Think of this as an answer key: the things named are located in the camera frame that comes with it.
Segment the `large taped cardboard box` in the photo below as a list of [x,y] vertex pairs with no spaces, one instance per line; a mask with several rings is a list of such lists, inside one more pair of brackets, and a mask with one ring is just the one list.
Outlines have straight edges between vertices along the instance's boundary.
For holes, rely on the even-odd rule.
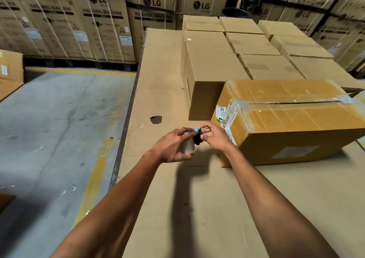
[[255,166],[321,160],[365,136],[365,112],[326,79],[228,80],[211,121]]

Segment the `labelled cardboard carton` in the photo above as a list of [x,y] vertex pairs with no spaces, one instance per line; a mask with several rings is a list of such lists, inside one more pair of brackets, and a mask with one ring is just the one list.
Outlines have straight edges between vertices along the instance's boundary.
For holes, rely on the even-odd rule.
[[22,53],[0,49],[0,102],[25,83]]

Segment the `blue black tape dispenser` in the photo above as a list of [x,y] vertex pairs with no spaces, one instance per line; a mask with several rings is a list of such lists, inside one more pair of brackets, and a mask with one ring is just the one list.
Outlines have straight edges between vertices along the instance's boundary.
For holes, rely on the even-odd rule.
[[203,140],[200,138],[202,135],[201,127],[196,128],[194,131],[196,131],[198,134],[181,144],[181,152],[184,154],[194,152],[195,146],[198,146],[203,142]]

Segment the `large cardboard sheet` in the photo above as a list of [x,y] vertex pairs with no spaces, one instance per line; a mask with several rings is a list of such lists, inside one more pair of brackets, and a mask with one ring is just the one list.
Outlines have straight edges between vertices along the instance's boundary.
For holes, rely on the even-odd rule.
[[[182,32],[148,29],[123,132],[117,182],[167,132],[189,121],[180,74]],[[342,258],[365,258],[365,151],[353,142],[307,163],[257,167]],[[162,164],[123,258],[268,258],[230,168],[206,143],[187,162]]]

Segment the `wall of printed appliance cartons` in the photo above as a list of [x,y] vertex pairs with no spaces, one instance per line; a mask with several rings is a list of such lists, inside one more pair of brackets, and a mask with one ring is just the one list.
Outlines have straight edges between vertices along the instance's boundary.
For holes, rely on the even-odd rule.
[[365,61],[365,0],[0,0],[0,48],[26,58],[139,62],[148,28],[192,16],[290,22],[352,71]]

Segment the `person's left forearm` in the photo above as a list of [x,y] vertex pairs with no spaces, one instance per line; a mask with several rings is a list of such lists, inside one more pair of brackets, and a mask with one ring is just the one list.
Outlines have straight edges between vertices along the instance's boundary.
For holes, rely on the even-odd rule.
[[138,216],[152,179],[173,155],[148,150],[136,165],[64,238],[50,258],[102,258],[123,242],[130,221]]

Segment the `person's right forearm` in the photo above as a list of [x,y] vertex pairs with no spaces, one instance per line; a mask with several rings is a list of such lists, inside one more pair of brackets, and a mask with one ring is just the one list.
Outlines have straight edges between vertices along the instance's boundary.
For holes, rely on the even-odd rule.
[[340,258],[318,229],[233,143],[223,144],[269,258]]

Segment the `stack of plain cardboard boxes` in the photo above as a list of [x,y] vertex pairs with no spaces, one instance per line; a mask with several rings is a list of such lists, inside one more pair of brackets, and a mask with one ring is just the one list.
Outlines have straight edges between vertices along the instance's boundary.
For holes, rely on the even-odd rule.
[[210,120],[227,80],[328,79],[350,97],[365,91],[333,55],[290,22],[183,17],[181,76],[188,119]]

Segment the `person's left hand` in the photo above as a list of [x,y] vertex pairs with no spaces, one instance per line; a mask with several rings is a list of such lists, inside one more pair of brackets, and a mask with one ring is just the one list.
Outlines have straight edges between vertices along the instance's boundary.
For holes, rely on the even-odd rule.
[[192,156],[173,155],[172,139],[175,130],[177,129],[162,136],[144,155],[157,164],[175,163],[191,159]]

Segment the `person's right hand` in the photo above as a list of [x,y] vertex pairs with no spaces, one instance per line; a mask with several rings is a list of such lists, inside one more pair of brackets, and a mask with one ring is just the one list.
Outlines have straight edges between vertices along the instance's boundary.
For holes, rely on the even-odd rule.
[[206,122],[201,125],[202,134],[213,134],[211,141],[207,142],[213,149],[228,154],[234,149],[236,145],[230,140],[224,128],[219,127],[212,122]]

